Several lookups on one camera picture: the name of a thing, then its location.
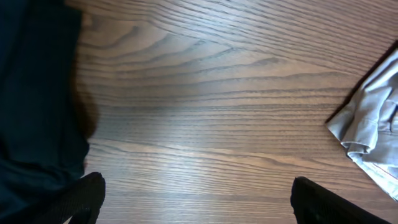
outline white cloth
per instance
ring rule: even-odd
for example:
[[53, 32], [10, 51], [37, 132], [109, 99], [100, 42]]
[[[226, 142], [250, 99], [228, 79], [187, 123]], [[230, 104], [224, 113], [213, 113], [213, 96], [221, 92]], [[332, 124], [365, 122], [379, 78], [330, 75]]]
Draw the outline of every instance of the white cloth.
[[387, 194], [398, 200], [398, 49], [367, 78], [328, 129]]

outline black object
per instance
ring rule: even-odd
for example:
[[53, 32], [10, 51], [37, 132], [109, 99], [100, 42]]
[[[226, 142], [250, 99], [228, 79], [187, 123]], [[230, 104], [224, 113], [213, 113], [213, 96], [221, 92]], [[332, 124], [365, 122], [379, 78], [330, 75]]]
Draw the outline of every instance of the black object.
[[105, 180], [94, 172], [54, 196], [31, 205], [2, 224], [94, 224], [105, 198]]
[[305, 177], [297, 177], [290, 202], [298, 224], [389, 224]]
[[0, 223], [84, 174], [69, 86], [80, 24], [61, 0], [0, 0]]

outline wooden surface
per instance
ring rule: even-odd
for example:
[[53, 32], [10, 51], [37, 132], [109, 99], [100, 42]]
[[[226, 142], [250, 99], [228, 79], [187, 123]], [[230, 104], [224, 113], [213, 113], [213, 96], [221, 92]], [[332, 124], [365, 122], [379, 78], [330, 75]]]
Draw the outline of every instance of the wooden surface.
[[98, 223], [295, 223], [306, 176], [393, 222], [326, 119], [398, 36], [393, 0], [68, 0]]

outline dark green fabric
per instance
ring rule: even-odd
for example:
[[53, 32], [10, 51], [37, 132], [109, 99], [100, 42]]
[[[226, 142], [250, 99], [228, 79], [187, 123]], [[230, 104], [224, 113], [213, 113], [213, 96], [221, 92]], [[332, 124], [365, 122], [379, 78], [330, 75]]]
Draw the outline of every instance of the dark green fabric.
[[0, 223], [84, 173], [69, 86], [80, 23], [61, 1], [0, 0]]

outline folded cloth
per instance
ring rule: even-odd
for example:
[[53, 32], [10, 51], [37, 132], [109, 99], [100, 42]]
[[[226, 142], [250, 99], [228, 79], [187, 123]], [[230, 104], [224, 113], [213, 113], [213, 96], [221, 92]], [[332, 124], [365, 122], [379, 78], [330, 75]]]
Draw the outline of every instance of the folded cloth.
[[0, 0], [0, 223], [84, 173], [69, 86], [80, 24], [60, 0]]
[[350, 157], [398, 200], [398, 49], [326, 125]]

